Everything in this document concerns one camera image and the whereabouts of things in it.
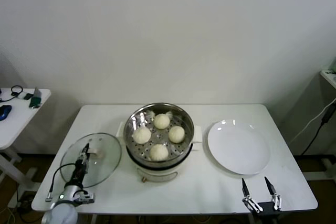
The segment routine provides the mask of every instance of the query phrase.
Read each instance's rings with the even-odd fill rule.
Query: black cable
[[[15,183],[15,186],[16,186],[16,201],[19,203],[19,196],[18,196],[18,186],[17,186],[17,182]],[[36,221],[42,219],[42,217],[43,217],[43,215],[42,215],[42,216],[40,216],[40,217],[39,217],[38,219],[36,219],[36,220],[33,220],[33,221],[27,221],[27,220],[25,220],[25,219],[22,217],[22,213],[21,213],[21,211],[20,211],[20,207],[17,208],[17,213],[18,213],[18,215],[19,215],[21,221],[22,221],[23,223],[27,223],[27,224],[34,223],[34,222],[36,222]]]
[[[333,104],[331,104],[329,106],[329,108],[327,109],[327,111],[325,112],[324,116],[321,119],[321,124],[320,124],[319,128],[317,129],[314,138],[312,139],[312,141],[309,143],[308,147],[302,152],[302,154],[300,156],[302,156],[304,153],[306,153],[306,151],[309,149],[309,147],[311,146],[311,144],[314,142],[315,138],[319,134],[322,126],[324,126],[326,123],[329,122],[329,120],[331,119],[331,117],[332,117],[332,115],[334,114],[335,111],[336,111],[336,102],[334,102]]]
[[[49,192],[51,193],[53,188],[54,188],[54,180],[55,180],[55,175],[56,173],[62,169],[63,167],[65,166],[68,166],[68,165],[75,165],[75,163],[69,163],[69,164],[65,164],[65,165],[61,165],[60,167],[57,168],[57,170],[54,172],[54,175],[53,175],[53,180],[51,181],[51,186],[50,186],[50,189],[49,189]]]
[[[75,196],[76,193],[79,193],[81,191],[84,192],[85,195],[88,194],[88,191],[85,191],[85,190],[81,189],[81,190],[75,191],[72,196]]]
[[[311,144],[314,142],[314,140],[316,139],[316,137],[317,137],[317,135],[319,134],[320,129],[322,128],[323,125],[324,125],[324,123],[321,123],[321,124],[320,124],[319,128],[318,128],[317,131],[316,131],[316,134],[315,134],[314,138],[312,139],[312,141],[310,141],[308,147],[302,152],[301,156],[302,156],[304,153],[306,153],[306,151],[309,149],[309,147],[311,146]]]
[[[19,92],[16,92],[16,91],[14,91],[14,88],[20,88],[21,90]],[[21,94],[23,92],[23,88],[20,85],[14,85],[14,86],[11,87],[10,90],[12,92],[13,97],[9,98],[8,100],[2,100],[0,98],[0,102],[9,102],[10,100],[12,100],[14,98],[17,98],[19,96],[19,94]]]
[[[28,220],[25,220],[25,219],[22,217],[22,215],[21,215],[20,212],[17,212],[17,213],[18,213],[18,215],[19,215],[21,221],[22,221],[23,223],[27,223],[27,224],[34,223],[34,222],[36,222],[36,221],[42,219],[42,217],[43,217],[43,215],[42,215],[42,216],[40,216],[40,217],[39,217],[38,219],[36,219],[36,220],[28,221]]]

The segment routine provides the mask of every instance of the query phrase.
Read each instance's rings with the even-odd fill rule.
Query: cable
[[[17,200],[17,202],[19,203],[19,202],[21,202],[21,201],[19,201],[19,197],[18,197],[18,187],[17,187],[17,183],[15,183],[15,185],[16,185],[16,200]],[[32,209],[31,209],[31,202],[28,202],[29,203],[29,210],[28,210],[28,212],[30,212]],[[17,208],[17,213],[18,213],[18,215],[19,215],[19,217],[20,217],[20,219],[21,219],[21,221],[23,222],[23,223],[34,223],[34,222],[36,222],[36,221],[38,221],[38,220],[40,220],[42,217],[43,217],[43,215],[42,216],[40,216],[38,219],[36,219],[36,220],[33,220],[33,221],[27,221],[27,220],[25,220],[24,218],[23,218],[23,216],[22,216],[22,214],[23,214],[23,212],[25,211],[25,210],[27,210],[27,206],[26,206],[26,209],[25,209],[25,207],[22,207],[22,205],[20,206],[20,207],[18,207]]]
[[[315,138],[317,137],[317,135],[319,134],[319,132],[320,132],[320,129],[322,128],[322,126],[324,125],[324,123],[321,123],[320,124],[320,127],[317,129],[317,131],[316,131],[316,134],[315,134],[315,136],[314,136],[314,138],[312,139],[312,141],[310,141],[310,143],[309,143],[309,145],[308,145],[308,147],[302,152],[302,154],[301,154],[301,156],[304,154],[304,153],[306,153],[306,151],[309,149],[309,147],[311,146],[311,144],[314,142],[314,140],[315,140]]]
[[[197,220],[195,216],[191,215],[191,217],[196,220],[198,223],[201,223],[201,224],[204,224],[204,223],[207,223],[208,221],[210,221],[211,219],[211,215],[209,215],[209,217],[206,219],[206,220],[203,220],[203,221],[200,221],[200,220]]]
[[[16,92],[16,91],[14,91],[14,88],[20,88],[20,91],[19,91],[19,92]],[[9,101],[11,101],[12,99],[17,98],[17,97],[19,96],[19,94],[21,94],[21,93],[23,92],[23,88],[22,88],[20,85],[14,85],[14,86],[11,87],[10,90],[11,90],[11,92],[12,92],[13,97],[12,97],[12,98],[9,98],[8,100],[2,100],[2,99],[0,98],[0,102],[9,102]]]
[[[82,190],[82,189],[81,189],[81,190],[77,190],[77,191],[75,191],[75,192],[73,193],[72,196],[75,196],[76,193],[79,193],[79,192],[81,192],[81,191],[84,192],[85,195],[88,194],[88,191],[85,191],[85,190]]]
[[[50,186],[50,189],[49,189],[49,192],[51,193],[53,188],[54,188],[54,180],[55,180],[55,175],[56,173],[62,169],[63,167],[65,166],[68,166],[68,165],[75,165],[75,163],[69,163],[69,164],[65,164],[65,165],[61,165],[60,167],[57,168],[57,170],[54,172],[54,175],[53,175],[53,180],[51,181],[51,186]]]
[[[18,212],[18,214],[19,214],[20,220],[21,220],[23,223],[26,223],[26,224],[34,223],[34,222],[36,222],[36,221],[42,219],[42,217],[43,217],[43,215],[42,215],[41,217],[39,217],[39,218],[36,219],[36,220],[28,221],[28,220],[25,220],[25,219],[22,217],[22,215],[21,215],[20,212]]]
[[[316,118],[318,118],[325,110],[326,110],[326,108],[327,107],[329,107],[330,105],[332,105],[334,102],[336,101],[336,98],[331,102],[331,103],[329,103],[327,106],[325,106],[324,108],[323,108],[323,110],[317,115],[317,116],[315,116],[312,120],[310,120],[308,123],[307,123],[307,125],[302,129],[302,131],[300,131],[292,140],[290,140],[289,142],[288,142],[288,145],[290,145],[299,135],[301,135],[302,134],[302,132],[304,132],[305,130],[306,130],[306,128],[309,126],[309,124],[312,122],[312,121],[314,121]]]
[[[7,224],[9,224],[9,222],[10,222],[10,218],[11,217],[13,217],[13,224],[15,223],[15,216],[14,216],[14,214],[13,214],[13,212],[7,207],[7,209],[8,209],[8,211],[9,211],[9,213],[10,213],[10,217],[8,218],[8,220],[7,220]]]

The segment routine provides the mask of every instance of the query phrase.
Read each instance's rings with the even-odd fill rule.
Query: wire
[[[5,210],[7,210],[7,207],[5,207],[4,209],[2,209],[2,210],[0,211],[0,214],[2,214]]]
[[[10,213],[10,217],[8,218],[8,220],[7,220],[7,224],[9,224],[9,222],[10,222],[10,218],[11,217],[13,217],[13,224],[15,223],[15,216],[14,216],[14,214],[13,214],[13,212],[7,207],[7,209],[8,209],[8,211],[9,211],[9,213]]]
[[[79,193],[79,192],[81,192],[81,191],[84,192],[85,195],[88,194],[88,191],[85,191],[85,190],[82,190],[82,189],[81,189],[81,190],[77,190],[77,191],[75,191],[75,192],[73,193],[72,197],[74,197],[76,193]]]
[[[19,91],[19,92],[15,92],[15,91],[14,91],[14,88],[20,88],[20,91]],[[9,101],[11,101],[12,99],[17,98],[17,97],[23,92],[23,88],[22,88],[20,85],[14,85],[14,86],[11,87],[10,90],[11,90],[11,92],[12,92],[12,95],[13,95],[13,93],[14,93],[15,95],[13,95],[13,97],[12,97],[12,98],[9,98],[8,100],[2,100],[2,99],[0,98],[0,102],[9,102]]]
[[[43,215],[42,215],[42,216],[40,216],[40,217],[39,217],[38,219],[36,219],[36,220],[28,221],[28,220],[25,220],[25,219],[22,217],[22,215],[21,215],[20,212],[18,212],[18,214],[19,214],[19,217],[20,217],[21,221],[22,221],[23,223],[26,223],[26,224],[34,223],[34,222],[36,222],[36,221],[42,219],[42,217],[43,217]]]
[[[65,166],[68,166],[68,165],[75,165],[75,163],[69,163],[69,164],[65,164],[65,165],[61,165],[60,167],[57,168],[57,170],[54,172],[54,175],[53,175],[53,180],[51,181],[51,186],[50,186],[50,189],[49,189],[49,192],[51,193],[53,188],[54,188],[54,180],[55,180],[55,175],[56,173],[62,169],[63,167]]]
[[[329,103],[327,106],[325,106],[324,108],[323,108],[323,110],[317,115],[317,116],[315,116],[312,120],[310,120],[308,123],[307,123],[307,125],[302,129],[302,131],[300,131],[292,140],[290,140],[289,142],[288,142],[288,145],[290,145],[299,135],[301,135],[302,134],[302,132],[304,132],[305,130],[306,130],[306,128],[309,126],[309,124],[312,122],[312,121],[314,121],[316,118],[318,118],[326,109],[327,109],[327,107],[329,107],[330,105],[332,105],[334,102],[336,101],[336,98],[331,102],[331,103]]]
[[[208,221],[210,221],[212,216],[209,215],[209,217],[206,220],[203,220],[203,221],[197,220],[197,218],[193,215],[191,215],[191,217],[193,217],[193,219],[196,220],[198,223],[204,224],[204,223],[207,223]]]
[[[315,134],[314,138],[312,139],[312,141],[310,141],[308,147],[302,152],[301,156],[302,156],[304,153],[306,153],[306,151],[309,149],[309,147],[311,146],[311,144],[314,142],[315,138],[316,138],[317,135],[319,134],[320,129],[322,128],[323,125],[324,125],[324,123],[321,123],[321,124],[320,124],[319,128],[318,128],[317,131],[316,131],[316,134]]]

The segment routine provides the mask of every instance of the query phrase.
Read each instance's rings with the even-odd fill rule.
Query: white plate
[[[214,158],[234,173],[252,175],[269,162],[270,150],[260,132],[239,120],[222,120],[209,131],[209,149]]]

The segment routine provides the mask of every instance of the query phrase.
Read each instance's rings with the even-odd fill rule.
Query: table leg
[[[0,155],[0,170],[18,182],[20,185],[33,187],[34,183],[22,172],[20,172],[10,161]]]
[[[22,158],[17,155],[17,153],[11,147],[5,149],[4,153],[6,153],[6,155],[9,156],[11,159],[14,159],[15,162],[20,163],[22,161]]]
[[[91,224],[96,224],[97,216],[98,215],[92,215]]]
[[[23,174],[13,165],[12,161],[13,160],[11,160],[10,162],[2,155],[0,155],[0,169],[3,171],[4,174],[8,175],[10,178],[19,183],[17,190],[18,198],[20,199],[25,191],[37,191],[41,183],[35,183],[31,180],[34,174],[37,172],[37,168],[30,168],[27,174]],[[15,208],[16,205],[17,200],[15,192],[8,203],[8,207]]]
[[[314,180],[333,180],[336,183],[336,164],[332,165],[329,159],[323,158],[322,162],[326,167],[325,172],[308,172],[303,173],[307,181]]]

